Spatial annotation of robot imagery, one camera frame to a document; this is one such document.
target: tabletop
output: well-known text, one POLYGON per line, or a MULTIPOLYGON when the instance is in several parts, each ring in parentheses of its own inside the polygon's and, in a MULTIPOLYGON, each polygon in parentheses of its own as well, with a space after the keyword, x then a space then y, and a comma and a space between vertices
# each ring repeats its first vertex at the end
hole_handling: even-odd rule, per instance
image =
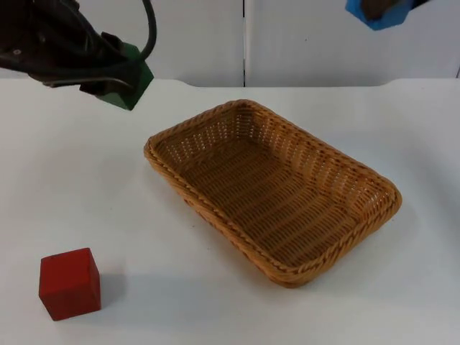
POLYGON ((457 344, 460 81, 195 88, 133 112, 0 80, 0 344, 457 344), (402 208, 304 287, 270 282, 143 156, 147 138, 250 98, 391 179, 402 208), (90 247, 103 309, 53 322, 40 259, 90 247))

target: woven basket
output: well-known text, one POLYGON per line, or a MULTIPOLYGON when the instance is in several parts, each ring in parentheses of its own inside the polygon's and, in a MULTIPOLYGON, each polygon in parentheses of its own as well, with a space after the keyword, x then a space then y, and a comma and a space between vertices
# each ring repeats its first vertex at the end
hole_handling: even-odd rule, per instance
POLYGON ((253 101, 151 137, 144 153, 205 220, 272 281, 295 288, 390 219, 386 178, 253 101))

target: red block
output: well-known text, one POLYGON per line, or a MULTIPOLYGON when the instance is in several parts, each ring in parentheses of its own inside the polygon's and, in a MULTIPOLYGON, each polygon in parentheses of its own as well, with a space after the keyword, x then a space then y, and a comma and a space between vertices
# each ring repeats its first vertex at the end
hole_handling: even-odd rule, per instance
POLYGON ((54 321, 100 310, 99 271, 91 250, 44 257, 38 295, 54 321))

